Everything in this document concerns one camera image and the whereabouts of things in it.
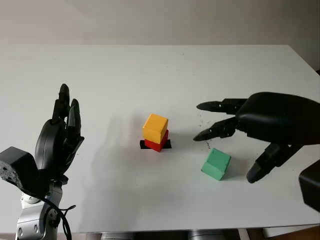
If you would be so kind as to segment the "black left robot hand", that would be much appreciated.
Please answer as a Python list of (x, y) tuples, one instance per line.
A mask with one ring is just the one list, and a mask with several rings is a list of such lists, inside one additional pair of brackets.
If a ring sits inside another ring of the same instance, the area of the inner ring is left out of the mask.
[(80, 106), (70, 100), (69, 87), (63, 83), (55, 100), (52, 118), (47, 120), (35, 147), (35, 163), (42, 177), (52, 182), (68, 183), (65, 172), (84, 141), (81, 136)]

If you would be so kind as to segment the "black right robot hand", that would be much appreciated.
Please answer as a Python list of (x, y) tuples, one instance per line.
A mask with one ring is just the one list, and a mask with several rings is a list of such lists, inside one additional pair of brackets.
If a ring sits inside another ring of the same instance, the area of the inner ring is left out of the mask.
[(193, 138), (196, 142), (228, 138), (239, 130), (269, 143), (246, 175), (251, 184), (282, 166), (302, 147), (320, 143), (320, 104), (305, 97), (258, 92), (248, 98), (202, 102), (197, 109), (231, 117), (198, 133)]

